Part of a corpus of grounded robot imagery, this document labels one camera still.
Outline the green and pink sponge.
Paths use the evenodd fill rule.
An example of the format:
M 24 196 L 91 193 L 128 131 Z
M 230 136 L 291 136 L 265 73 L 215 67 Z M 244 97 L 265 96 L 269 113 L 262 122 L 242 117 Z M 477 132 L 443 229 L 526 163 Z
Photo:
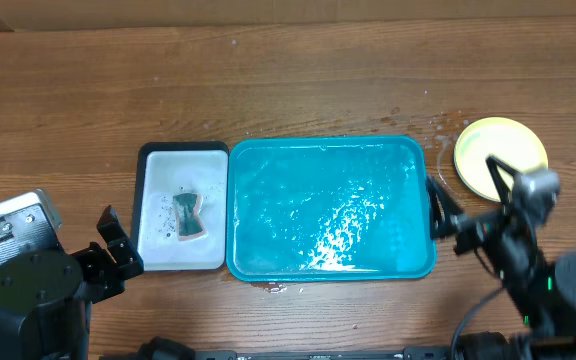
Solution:
M 176 233 L 180 241 L 190 241 L 206 235 L 199 216 L 202 197 L 197 193 L 181 193 L 172 198 L 176 216 Z

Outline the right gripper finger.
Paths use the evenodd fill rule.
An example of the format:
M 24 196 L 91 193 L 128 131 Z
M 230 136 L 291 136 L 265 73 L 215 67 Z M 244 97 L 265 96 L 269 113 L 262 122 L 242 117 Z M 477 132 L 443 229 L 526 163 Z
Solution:
M 426 190 L 430 204 L 431 239 L 444 239 L 457 234 L 464 210 L 432 176 L 426 177 Z
M 510 203 L 512 201 L 512 189 L 502 178 L 501 173 L 506 173 L 511 178 L 514 178 L 517 174 L 520 173 L 520 171 L 508 165 L 503 160 L 494 155 L 489 155 L 485 162 L 497 194 L 499 195 L 500 202 Z

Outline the yellow plate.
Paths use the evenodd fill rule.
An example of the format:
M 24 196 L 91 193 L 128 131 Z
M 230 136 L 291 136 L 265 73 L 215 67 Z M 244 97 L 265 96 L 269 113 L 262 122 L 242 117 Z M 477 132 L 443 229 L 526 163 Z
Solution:
M 468 125 L 453 151 L 455 168 L 465 185 L 494 202 L 500 198 L 486 165 L 495 156 L 522 172 L 547 167 L 544 145 L 527 126 L 504 117 L 488 117 Z

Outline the teal plastic tray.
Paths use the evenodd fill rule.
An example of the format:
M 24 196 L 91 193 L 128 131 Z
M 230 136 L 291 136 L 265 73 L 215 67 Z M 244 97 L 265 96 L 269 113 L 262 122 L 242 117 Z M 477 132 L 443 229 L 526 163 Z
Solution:
M 248 139 L 229 155 L 226 264 L 243 282 L 421 279 L 437 262 L 425 154 L 404 135 Z

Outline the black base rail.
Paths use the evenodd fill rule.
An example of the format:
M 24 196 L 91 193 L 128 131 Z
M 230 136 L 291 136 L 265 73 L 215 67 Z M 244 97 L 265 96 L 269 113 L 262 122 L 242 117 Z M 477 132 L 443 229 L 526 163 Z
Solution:
M 199 351 L 155 337 L 133 353 L 103 355 L 103 360 L 448 360 L 448 346 L 409 346 L 387 351 L 253 352 Z

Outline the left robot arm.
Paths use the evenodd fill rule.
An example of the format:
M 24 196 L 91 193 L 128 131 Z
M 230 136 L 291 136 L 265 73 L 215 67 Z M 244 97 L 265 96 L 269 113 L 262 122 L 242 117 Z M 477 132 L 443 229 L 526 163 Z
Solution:
M 124 292 L 143 261 L 106 207 L 102 244 L 67 253 L 48 194 L 36 189 L 0 202 L 0 359 L 85 359 L 94 304 Z

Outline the black soapy water tray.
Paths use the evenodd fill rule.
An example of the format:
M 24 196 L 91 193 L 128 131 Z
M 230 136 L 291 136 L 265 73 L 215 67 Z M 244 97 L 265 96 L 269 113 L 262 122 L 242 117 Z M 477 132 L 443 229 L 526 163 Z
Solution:
M 215 270 L 226 256 L 229 149 L 150 142 L 138 153 L 131 239 L 144 269 Z

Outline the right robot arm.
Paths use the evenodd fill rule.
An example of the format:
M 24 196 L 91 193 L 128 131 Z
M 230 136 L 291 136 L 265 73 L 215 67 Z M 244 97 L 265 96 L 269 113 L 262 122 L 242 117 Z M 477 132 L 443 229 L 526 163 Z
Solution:
M 454 252 L 474 254 L 500 286 L 483 297 L 455 329 L 450 359 L 576 359 L 576 252 L 549 262 L 538 246 L 560 193 L 559 175 L 546 167 L 522 172 L 490 155 L 486 166 L 500 197 L 497 209 L 469 216 L 432 177 L 430 236 L 452 237 Z M 500 333 L 464 334 L 470 320 L 501 293 L 507 293 L 529 327 L 507 339 Z

